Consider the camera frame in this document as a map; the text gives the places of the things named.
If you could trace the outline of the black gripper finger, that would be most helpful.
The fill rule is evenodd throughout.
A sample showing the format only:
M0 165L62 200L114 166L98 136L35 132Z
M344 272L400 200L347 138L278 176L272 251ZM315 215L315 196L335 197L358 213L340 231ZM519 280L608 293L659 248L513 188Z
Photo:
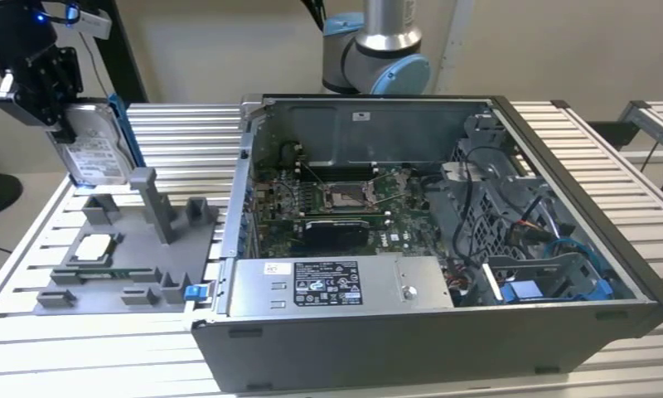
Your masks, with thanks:
M14 71L6 70L0 83L0 109L22 124L42 128L55 143L74 143L75 132L64 116L67 98L58 84L43 70L35 79L18 80Z
M50 46L30 59L36 91L55 100L74 100L82 92L75 49Z

